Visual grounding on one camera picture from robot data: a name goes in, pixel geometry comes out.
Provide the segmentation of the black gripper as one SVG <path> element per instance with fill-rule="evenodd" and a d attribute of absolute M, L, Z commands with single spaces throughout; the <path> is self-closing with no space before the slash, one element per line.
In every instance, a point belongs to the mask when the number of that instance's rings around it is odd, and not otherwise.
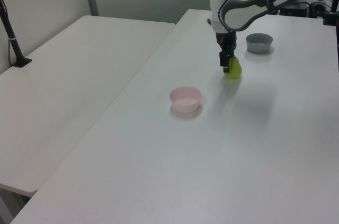
<path fill-rule="evenodd" d="M 220 66 L 224 73 L 229 73 L 229 59 L 230 57 L 235 57 L 235 49 L 237 46 L 236 32 L 216 33 L 216 40 L 221 48 L 221 52 L 219 53 Z"/>

